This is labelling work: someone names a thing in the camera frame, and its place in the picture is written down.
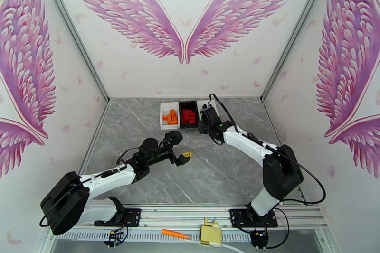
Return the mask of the white plastic bin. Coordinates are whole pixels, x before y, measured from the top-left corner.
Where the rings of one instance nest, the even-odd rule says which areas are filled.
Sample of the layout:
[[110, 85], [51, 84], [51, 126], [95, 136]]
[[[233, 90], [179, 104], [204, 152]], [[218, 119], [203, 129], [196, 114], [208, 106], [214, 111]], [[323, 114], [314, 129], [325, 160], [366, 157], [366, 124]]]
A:
[[[170, 115], [170, 109], [174, 109], [178, 116], [178, 124], [177, 125], [168, 125], [167, 121], [163, 121], [163, 116], [171, 116], [174, 119], [173, 115]], [[180, 116], [179, 116], [179, 102], [163, 102], [160, 103], [160, 128], [162, 130], [175, 130], [180, 127]]]
[[197, 100], [196, 101], [197, 103], [197, 110], [198, 110], [198, 115], [199, 115], [199, 120], [201, 120], [201, 110], [203, 109], [203, 106], [206, 105], [206, 106], [212, 106], [214, 109], [215, 109], [215, 112], [217, 113], [217, 115], [219, 115], [218, 113], [218, 109], [217, 109], [217, 104], [215, 102], [215, 100]]

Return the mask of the black power connector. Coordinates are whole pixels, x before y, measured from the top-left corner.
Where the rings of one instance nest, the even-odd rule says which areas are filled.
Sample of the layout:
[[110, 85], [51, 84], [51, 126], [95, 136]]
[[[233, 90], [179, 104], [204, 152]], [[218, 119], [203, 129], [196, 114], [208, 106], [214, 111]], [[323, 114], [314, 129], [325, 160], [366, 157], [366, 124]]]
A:
[[269, 242], [269, 236], [267, 230], [254, 230], [249, 233], [251, 244], [256, 249], [265, 250]]

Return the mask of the yellow plastic box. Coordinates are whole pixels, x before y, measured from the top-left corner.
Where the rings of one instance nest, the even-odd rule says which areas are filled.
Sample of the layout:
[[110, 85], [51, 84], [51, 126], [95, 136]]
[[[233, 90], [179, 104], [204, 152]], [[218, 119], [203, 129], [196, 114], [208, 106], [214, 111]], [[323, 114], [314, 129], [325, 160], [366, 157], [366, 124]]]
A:
[[215, 220], [204, 218], [204, 224], [200, 228], [200, 244], [211, 247], [222, 247], [222, 230]]

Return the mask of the orange marker pen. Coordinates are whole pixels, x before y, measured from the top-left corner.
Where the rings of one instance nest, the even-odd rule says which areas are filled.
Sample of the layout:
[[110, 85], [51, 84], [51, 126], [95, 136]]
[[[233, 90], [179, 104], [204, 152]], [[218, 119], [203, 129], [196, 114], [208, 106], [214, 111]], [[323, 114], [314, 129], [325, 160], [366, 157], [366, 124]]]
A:
[[161, 233], [163, 235], [167, 235], [167, 236], [171, 236], [171, 237], [175, 237], [175, 238], [179, 238], [179, 239], [192, 240], [191, 235], [180, 233], [180, 232], [175, 232], [172, 230], [162, 229]]

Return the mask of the aluminium table edge strip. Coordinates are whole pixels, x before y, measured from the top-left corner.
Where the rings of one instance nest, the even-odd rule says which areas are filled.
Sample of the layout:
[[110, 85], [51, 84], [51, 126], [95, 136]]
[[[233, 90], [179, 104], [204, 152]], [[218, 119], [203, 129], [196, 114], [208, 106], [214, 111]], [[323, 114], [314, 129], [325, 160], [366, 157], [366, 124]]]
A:
[[[278, 129], [276, 128], [273, 120], [272, 120], [272, 117], [269, 113], [269, 110], [267, 109], [266, 105], [264, 102], [262, 102], [262, 106], [264, 108], [264, 112], [268, 118], [268, 121], [272, 127], [272, 130], [275, 134], [275, 138], [276, 138], [276, 141], [279, 145], [283, 145], [284, 144], [284, 140], [283, 138], [280, 136], [280, 133], [278, 131]], [[297, 199], [297, 200], [301, 200], [301, 201], [304, 201], [304, 195], [303, 195], [303, 192], [302, 192], [302, 189], [300, 186], [297, 186], [291, 193], [289, 193], [287, 196], [286, 196], [286, 199]]]
[[83, 175], [85, 173], [85, 171], [86, 171], [86, 168], [87, 168], [88, 163], [90, 161], [91, 155], [92, 155], [92, 153], [94, 151], [96, 142], [98, 140], [99, 134], [101, 132], [102, 126], [103, 126], [104, 121], [105, 121], [105, 119], [107, 117], [109, 108], [110, 108], [110, 101], [106, 102], [105, 107], [104, 107], [104, 109], [102, 111], [102, 114], [101, 114], [98, 122], [96, 123], [93, 135], [92, 135], [92, 137], [90, 139], [90, 142], [88, 144], [88, 147], [86, 149], [84, 159], [83, 159], [83, 161], [81, 163], [81, 166], [79, 168], [79, 174], [80, 175]]

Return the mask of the aluminium mounting rail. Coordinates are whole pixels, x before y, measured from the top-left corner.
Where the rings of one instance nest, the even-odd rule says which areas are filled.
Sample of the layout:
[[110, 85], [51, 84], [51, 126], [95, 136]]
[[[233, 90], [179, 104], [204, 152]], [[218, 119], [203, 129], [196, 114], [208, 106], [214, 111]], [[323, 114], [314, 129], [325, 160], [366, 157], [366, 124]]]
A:
[[[197, 230], [208, 221], [216, 221], [222, 230], [234, 230], [229, 210], [245, 210], [245, 205], [231, 204], [130, 204], [126, 208], [141, 210], [139, 230], [176, 229]], [[327, 229], [328, 224], [317, 206], [290, 204], [278, 206], [275, 210], [279, 229], [286, 229], [286, 219], [290, 229]]]

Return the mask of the white tube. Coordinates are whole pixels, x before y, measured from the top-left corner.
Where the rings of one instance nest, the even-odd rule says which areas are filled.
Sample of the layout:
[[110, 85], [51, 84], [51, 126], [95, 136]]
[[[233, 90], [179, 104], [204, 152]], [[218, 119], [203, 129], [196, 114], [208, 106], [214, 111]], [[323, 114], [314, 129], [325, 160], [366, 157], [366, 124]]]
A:
[[195, 242], [195, 241], [188, 241], [186, 243], [189, 243], [189, 244], [196, 244], [196, 245], [199, 245], [199, 246], [203, 246], [205, 248], [211, 248], [211, 249], [226, 249], [226, 250], [229, 250], [231, 252], [234, 252], [234, 253], [244, 253], [242, 250], [236, 248], [236, 247], [233, 247], [233, 246], [230, 246], [230, 245], [221, 245], [221, 246], [212, 246], [212, 245], [204, 245], [204, 244], [201, 244], [201, 243], [198, 243], [198, 242]]

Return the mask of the aluminium frame post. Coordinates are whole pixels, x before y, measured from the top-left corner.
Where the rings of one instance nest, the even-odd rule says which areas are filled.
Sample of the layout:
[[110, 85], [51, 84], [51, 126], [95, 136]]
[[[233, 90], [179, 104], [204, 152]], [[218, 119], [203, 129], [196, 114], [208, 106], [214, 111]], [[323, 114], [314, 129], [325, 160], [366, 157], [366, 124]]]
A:
[[91, 61], [90, 55], [76, 29], [76, 26], [74, 24], [74, 21], [69, 15], [69, 11], [67, 10], [67, 7], [63, 0], [52, 0], [56, 10], [58, 11], [65, 28], [67, 29], [74, 46], [76, 47], [78, 53], [80, 54], [85, 66], [87, 67], [92, 79], [94, 80], [98, 90], [101, 93], [102, 98], [105, 100], [106, 103], [110, 102], [110, 96], [108, 92], [105, 89], [105, 86], [103, 85], [99, 74], [96, 71], [96, 68], [94, 64]]
[[295, 44], [298, 41], [298, 38], [300, 37], [302, 31], [306, 27], [307, 20], [312, 13], [314, 6], [316, 5], [318, 0], [306, 0], [305, 5], [303, 6], [300, 16], [297, 19], [297, 22], [289, 36], [288, 41], [285, 44], [285, 47], [280, 55], [280, 58], [270, 75], [270, 78], [268, 80], [267, 85], [265, 86], [263, 93], [260, 96], [260, 101], [262, 104], [265, 103], [266, 99], [268, 98], [273, 86], [275, 85], [276, 81], [278, 80], [282, 69], [284, 65], [286, 64], [286, 61], [288, 57], [290, 56]]

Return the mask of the black plastic bin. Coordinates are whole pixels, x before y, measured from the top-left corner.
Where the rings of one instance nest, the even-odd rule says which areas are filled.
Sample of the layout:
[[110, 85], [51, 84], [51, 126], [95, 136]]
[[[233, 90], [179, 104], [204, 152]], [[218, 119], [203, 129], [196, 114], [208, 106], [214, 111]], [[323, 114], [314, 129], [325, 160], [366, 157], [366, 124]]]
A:
[[[193, 113], [195, 113], [196, 116], [196, 124], [186, 124], [181, 121], [181, 115], [182, 114], [182, 109], [189, 109], [192, 110]], [[199, 115], [198, 115], [198, 110], [197, 110], [197, 103], [196, 101], [182, 101], [179, 102], [179, 116], [180, 116], [180, 128], [181, 129], [187, 129], [187, 128], [197, 128], [198, 121], [199, 121]]]

